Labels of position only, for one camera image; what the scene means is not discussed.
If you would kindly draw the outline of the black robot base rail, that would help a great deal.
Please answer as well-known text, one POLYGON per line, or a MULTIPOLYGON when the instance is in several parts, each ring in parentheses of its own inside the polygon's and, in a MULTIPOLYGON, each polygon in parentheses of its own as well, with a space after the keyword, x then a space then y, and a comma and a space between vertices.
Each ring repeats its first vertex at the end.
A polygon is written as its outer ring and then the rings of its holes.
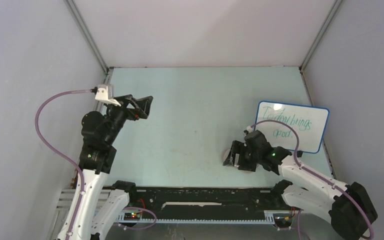
POLYGON ((270 214, 298 211, 270 187, 145 187, 132 193, 129 207, 143 207, 143 220, 159 222, 263 222, 270 214))

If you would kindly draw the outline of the blue framed small whiteboard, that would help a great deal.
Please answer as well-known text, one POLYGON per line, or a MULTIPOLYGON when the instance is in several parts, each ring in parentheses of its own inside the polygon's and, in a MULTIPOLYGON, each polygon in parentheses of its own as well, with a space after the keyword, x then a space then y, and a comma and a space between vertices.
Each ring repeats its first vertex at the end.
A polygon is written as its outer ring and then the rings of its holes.
POLYGON ((273 146, 304 153, 320 151, 330 110, 324 107, 260 101, 256 111, 255 130, 262 132, 273 146))

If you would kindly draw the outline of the grey eraser sponge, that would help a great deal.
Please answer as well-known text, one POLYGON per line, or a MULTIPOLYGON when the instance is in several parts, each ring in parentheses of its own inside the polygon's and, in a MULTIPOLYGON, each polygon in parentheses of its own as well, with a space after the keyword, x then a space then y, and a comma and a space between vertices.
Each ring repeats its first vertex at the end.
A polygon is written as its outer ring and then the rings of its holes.
POLYGON ((240 171, 245 172, 256 172, 256 167, 250 167, 246 165, 239 165, 239 155, 236 154, 235 156, 232 156, 232 153, 229 149, 227 149, 222 156, 222 165, 225 167, 232 167, 236 168, 240 171))

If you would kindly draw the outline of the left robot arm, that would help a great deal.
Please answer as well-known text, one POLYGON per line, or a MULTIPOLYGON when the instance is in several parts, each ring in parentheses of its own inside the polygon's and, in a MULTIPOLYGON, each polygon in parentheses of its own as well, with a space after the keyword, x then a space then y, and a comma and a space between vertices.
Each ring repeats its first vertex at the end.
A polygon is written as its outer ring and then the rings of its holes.
POLYGON ((118 180, 103 207, 96 212, 104 184, 109 177, 117 150, 113 143, 126 121, 147 119, 152 96, 139 99, 131 94, 108 96, 98 92, 95 99, 106 107, 106 114, 91 111, 82 121, 83 145, 79 155, 79 180, 59 240, 103 240, 123 208, 133 208, 138 194, 133 182, 118 180))

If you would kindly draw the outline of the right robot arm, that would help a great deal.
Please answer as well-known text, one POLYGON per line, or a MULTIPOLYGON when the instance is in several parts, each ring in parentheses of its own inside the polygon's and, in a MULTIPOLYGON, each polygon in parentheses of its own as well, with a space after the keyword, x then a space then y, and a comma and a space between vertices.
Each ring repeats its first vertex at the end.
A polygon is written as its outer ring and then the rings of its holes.
POLYGON ((282 178, 272 188, 271 204, 277 209, 299 208, 326 221, 345 240, 359 240, 373 230, 378 213, 363 185, 329 178, 304 165, 298 155, 273 147, 259 131, 247 132, 244 141, 234 140, 222 157, 223 166, 240 171, 264 170, 282 178))

